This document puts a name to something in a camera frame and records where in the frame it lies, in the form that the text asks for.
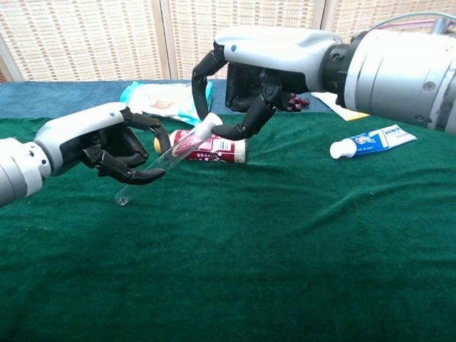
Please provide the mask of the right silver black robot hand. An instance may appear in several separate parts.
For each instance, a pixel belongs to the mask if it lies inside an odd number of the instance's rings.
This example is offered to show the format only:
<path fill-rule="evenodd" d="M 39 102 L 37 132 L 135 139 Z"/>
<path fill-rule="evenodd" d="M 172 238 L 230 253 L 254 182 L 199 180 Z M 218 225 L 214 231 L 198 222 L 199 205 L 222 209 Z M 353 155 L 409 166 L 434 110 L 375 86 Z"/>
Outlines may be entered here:
<path fill-rule="evenodd" d="M 244 112 L 241 123 L 217 125 L 229 140 L 257 134 L 291 93 L 323 92 L 323 66 L 342 42 L 330 31 L 280 26 L 231 26 L 214 37 L 213 48 L 193 68 L 192 96 L 200 119 L 209 113 L 208 76 L 228 67 L 225 105 Z"/>

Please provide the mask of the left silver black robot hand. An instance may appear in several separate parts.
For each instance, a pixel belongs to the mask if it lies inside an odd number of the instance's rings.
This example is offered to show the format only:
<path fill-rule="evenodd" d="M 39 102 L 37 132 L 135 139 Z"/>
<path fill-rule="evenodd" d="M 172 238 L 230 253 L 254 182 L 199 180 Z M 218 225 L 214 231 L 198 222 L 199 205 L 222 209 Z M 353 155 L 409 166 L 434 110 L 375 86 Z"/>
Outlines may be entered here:
<path fill-rule="evenodd" d="M 150 131 L 162 151 L 170 149 L 169 136 L 158 119 L 133 113 L 121 102 L 104 103 L 50 120 L 38 130 L 34 142 L 45 152 L 52 176 L 62 175 L 82 162 L 98 169 L 100 177 L 146 185 L 160 179 L 165 170 L 137 169 L 145 164 L 149 153 L 133 128 Z"/>

